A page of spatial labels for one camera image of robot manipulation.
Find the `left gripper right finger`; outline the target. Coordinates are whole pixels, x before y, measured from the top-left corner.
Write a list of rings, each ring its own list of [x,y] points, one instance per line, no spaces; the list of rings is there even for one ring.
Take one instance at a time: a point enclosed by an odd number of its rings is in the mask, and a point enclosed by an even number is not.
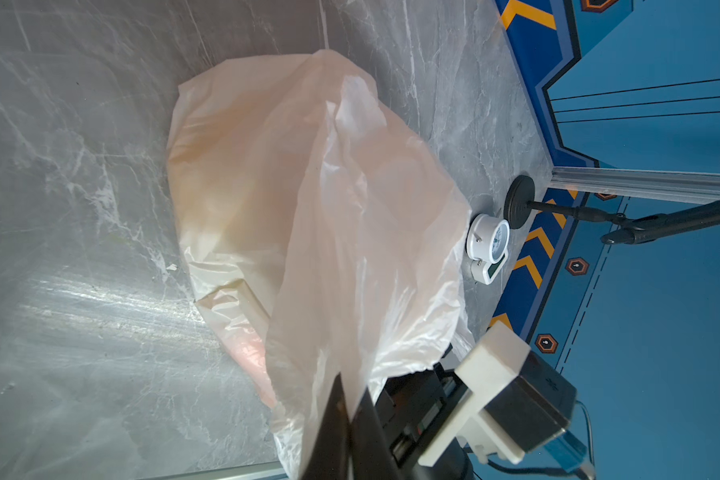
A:
[[[375,405],[368,390],[350,421],[350,458],[355,480],[399,480]]]

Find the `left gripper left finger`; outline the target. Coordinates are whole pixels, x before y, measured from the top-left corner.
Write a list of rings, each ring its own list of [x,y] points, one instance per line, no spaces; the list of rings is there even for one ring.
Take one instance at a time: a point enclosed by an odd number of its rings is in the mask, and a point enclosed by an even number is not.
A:
[[[334,379],[309,460],[305,480],[345,480],[350,465],[350,420],[341,375]]]

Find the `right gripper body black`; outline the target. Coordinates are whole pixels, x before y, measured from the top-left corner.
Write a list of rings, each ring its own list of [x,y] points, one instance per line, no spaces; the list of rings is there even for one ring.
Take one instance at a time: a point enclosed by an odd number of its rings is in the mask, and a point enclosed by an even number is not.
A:
[[[455,373],[440,365],[386,381],[375,408],[402,478],[474,477],[468,455],[456,440],[446,446],[433,466],[418,463],[465,392],[466,386]]]

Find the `white plastic bag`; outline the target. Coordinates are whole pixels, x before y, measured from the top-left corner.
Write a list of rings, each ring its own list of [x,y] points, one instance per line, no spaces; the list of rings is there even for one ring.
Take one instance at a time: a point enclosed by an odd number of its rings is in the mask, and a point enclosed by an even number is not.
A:
[[[224,61],[179,87],[167,174],[195,305],[305,469],[335,381],[464,357],[471,208],[374,78],[332,50]]]

